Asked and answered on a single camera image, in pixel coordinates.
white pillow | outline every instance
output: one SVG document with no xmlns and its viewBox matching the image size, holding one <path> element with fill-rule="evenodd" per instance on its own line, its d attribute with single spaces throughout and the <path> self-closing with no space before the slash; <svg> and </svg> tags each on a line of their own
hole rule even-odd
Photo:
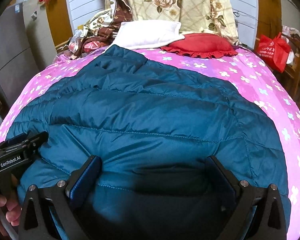
<svg viewBox="0 0 300 240">
<path fill-rule="evenodd" d="M 126 49 L 152 49 L 184 39 L 180 22 L 141 20 L 123 22 L 113 44 Z"/>
</svg>

red shopping bag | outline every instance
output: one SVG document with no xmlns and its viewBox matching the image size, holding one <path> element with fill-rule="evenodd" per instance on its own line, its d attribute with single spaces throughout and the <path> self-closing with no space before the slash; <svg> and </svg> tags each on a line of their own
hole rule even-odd
<svg viewBox="0 0 300 240">
<path fill-rule="evenodd" d="M 290 46 L 281 38 L 281 33 L 279 33 L 273 40 L 261 35 L 257 53 L 270 68 L 282 73 L 290 50 Z"/>
</svg>

white horizontal siding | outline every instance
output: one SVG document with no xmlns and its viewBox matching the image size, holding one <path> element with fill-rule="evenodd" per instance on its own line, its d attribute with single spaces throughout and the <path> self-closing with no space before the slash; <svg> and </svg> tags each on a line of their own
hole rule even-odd
<svg viewBox="0 0 300 240">
<path fill-rule="evenodd" d="M 67 0 L 67 3 L 74 29 L 105 8 L 105 0 Z"/>
<path fill-rule="evenodd" d="M 238 21 L 239 40 L 250 47 L 254 47 L 258 26 L 258 0 L 230 0 L 233 11 L 239 12 Z"/>
</svg>

silver bolt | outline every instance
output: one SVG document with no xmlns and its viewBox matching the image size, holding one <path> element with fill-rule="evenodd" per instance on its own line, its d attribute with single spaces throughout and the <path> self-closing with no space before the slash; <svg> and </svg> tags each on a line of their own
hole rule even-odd
<svg viewBox="0 0 300 240">
<path fill-rule="evenodd" d="M 30 191 L 33 191 L 33 190 L 35 190 L 35 188 L 36 188 L 35 184 L 32 184 L 32 185 L 29 187 L 29 190 L 30 190 Z"/>
<path fill-rule="evenodd" d="M 247 182 L 246 180 L 241 180 L 240 184 L 241 184 L 241 186 L 244 186 L 244 187 L 249 186 L 249 182 Z"/>
<path fill-rule="evenodd" d="M 66 182 L 64 180 L 60 180 L 57 183 L 58 187 L 63 187 L 65 184 L 66 184 Z"/>
<path fill-rule="evenodd" d="M 273 190 L 277 190 L 277 189 L 278 189 L 278 187 L 277 187 L 276 184 L 270 184 L 270 187 L 271 187 Z"/>
</svg>

bed sheet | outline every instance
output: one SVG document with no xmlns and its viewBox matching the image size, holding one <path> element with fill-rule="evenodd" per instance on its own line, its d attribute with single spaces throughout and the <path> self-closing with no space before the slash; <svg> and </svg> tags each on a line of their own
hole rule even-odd
<svg viewBox="0 0 300 240">
<path fill-rule="evenodd" d="M 136 51 L 151 60 L 230 81 L 243 97 L 258 105 L 274 121 L 285 152 L 292 205 L 287 239 L 297 240 L 300 237 L 300 111 L 265 63 L 243 48 L 236 49 L 236 57 L 219 59 L 183 57 L 160 49 Z M 4 119 L 0 127 L 0 142 L 27 103 L 44 94 L 61 78 L 76 75 L 101 52 L 99 50 L 82 59 L 53 64 L 34 76 Z"/>
</svg>

